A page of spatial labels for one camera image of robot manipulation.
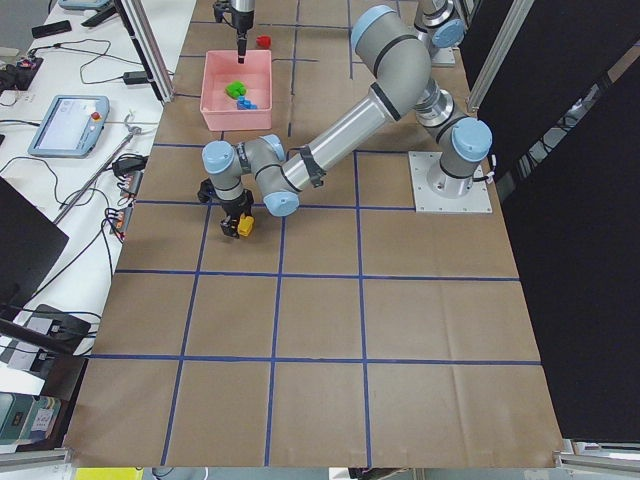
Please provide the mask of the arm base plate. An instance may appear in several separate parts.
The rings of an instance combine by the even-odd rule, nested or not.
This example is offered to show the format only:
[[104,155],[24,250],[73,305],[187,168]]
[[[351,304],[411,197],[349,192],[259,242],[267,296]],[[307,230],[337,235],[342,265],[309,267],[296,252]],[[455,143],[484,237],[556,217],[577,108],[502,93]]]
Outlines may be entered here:
[[448,176],[440,165],[440,152],[410,151],[409,170],[415,211],[430,214],[491,214],[485,181]]
[[439,48],[431,55],[432,65],[438,68],[453,68],[456,64],[454,48]]

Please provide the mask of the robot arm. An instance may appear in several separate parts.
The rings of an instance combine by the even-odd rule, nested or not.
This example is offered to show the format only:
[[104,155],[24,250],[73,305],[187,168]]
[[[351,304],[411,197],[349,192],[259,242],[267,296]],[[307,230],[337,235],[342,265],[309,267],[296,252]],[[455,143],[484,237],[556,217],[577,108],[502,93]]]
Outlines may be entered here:
[[[413,28],[417,38],[427,47],[432,62],[437,67],[453,66],[453,48],[461,43],[467,26],[460,16],[459,1],[419,1]],[[215,1],[216,23],[226,23],[236,32],[237,53],[234,58],[243,64],[247,53],[247,34],[253,28],[254,1]]]
[[437,164],[428,170],[430,189],[457,199],[478,181],[475,171],[489,158],[493,135],[489,126],[464,114],[451,94],[432,77],[431,57],[417,32],[385,5],[369,8],[351,33],[355,53],[375,80],[367,94],[291,158],[276,135],[230,144],[217,140],[202,150],[207,177],[200,184],[201,203],[217,202],[225,215],[222,233],[231,238],[253,228],[254,197],[242,182],[254,178],[263,203],[274,217],[294,213],[299,194],[319,188],[327,172],[384,125],[414,112],[417,122],[442,148]]

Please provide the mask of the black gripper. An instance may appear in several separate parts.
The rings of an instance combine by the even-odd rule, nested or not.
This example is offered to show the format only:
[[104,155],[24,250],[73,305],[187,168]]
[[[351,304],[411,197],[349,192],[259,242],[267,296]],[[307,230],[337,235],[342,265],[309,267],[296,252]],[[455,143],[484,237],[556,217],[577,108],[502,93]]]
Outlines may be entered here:
[[222,233],[230,238],[238,238],[239,218],[253,218],[251,208],[254,204],[254,197],[249,189],[241,185],[240,195],[233,200],[226,200],[219,197],[210,179],[203,180],[200,184],[197,197],[201,203],[208,203],[218,200],[226,216],[220,221]]
[[247,32],[254,24],[255,0],[219,0],[213,4],[216,23],[227,23],[237,30],[238,63],[244,64]]

